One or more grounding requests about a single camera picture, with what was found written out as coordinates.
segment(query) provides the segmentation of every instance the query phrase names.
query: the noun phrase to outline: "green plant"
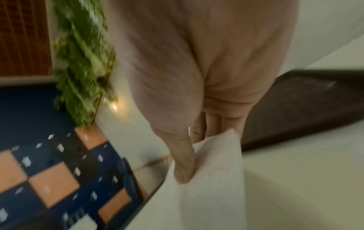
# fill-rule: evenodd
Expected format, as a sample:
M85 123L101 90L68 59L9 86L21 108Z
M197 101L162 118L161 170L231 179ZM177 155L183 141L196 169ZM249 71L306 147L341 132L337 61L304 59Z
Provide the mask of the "green plant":
M64 106L77 126L86 126L101 97L109 95L104 81L113 64L113 49L104 38L104 15L99 0L54 0L54 13L63 35L53 48L67 63L65 69L53 70L62 92L54 105Z

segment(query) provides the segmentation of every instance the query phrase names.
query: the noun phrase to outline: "human hand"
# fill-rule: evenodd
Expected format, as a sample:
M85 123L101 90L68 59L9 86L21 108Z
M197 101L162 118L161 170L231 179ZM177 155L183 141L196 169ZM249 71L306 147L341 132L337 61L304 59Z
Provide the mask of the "human hand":
M242 135L282 65L297 1L102 2L134 101L186 183L193 143L229 128Z

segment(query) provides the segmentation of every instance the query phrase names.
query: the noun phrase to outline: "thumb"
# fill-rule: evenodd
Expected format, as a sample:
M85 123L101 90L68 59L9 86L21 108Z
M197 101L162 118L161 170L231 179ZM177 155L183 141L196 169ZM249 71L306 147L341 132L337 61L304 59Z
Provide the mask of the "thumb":
M176 164L174 168L176 181L180 184L187 183L195 169L195 151L193 150L188 130L170 134L158 129L152 129L164 141L171 153Z

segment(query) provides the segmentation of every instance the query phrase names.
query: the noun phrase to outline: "finger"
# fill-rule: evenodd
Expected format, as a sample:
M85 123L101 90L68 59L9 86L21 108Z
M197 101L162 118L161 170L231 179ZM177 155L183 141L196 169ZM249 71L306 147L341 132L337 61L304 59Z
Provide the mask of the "finger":
M190 131L190 138L193 144L205 139L206 114L204 112L201 112L193 125L191 125Z
M195 151L193 150L188 130L176 134L169 134L156 129L153 129L153 131L164 141L171 153L176 164L174 177L177 182L181 184L187 183L195 169Z
M206 133L205 137L215 136L221 131L221 117L206 113Z
M244 126L246 122L247 116L239 117L239 118L223 118L223 130L222 132L227 131L228 129L235 129L236 132L240 135L240 137L243 136Z

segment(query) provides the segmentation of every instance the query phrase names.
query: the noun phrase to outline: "white napkin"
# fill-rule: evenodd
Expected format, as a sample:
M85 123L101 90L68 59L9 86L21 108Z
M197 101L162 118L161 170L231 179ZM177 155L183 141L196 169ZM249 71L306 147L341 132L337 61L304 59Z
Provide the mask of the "white napkin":
M195 144L194 149L197 162L193 178L185 185L177 184L172 162L164 184L152 198L156 206L145 229L246 230L238 134L229 130ZM135 221L143 219L137 216Z

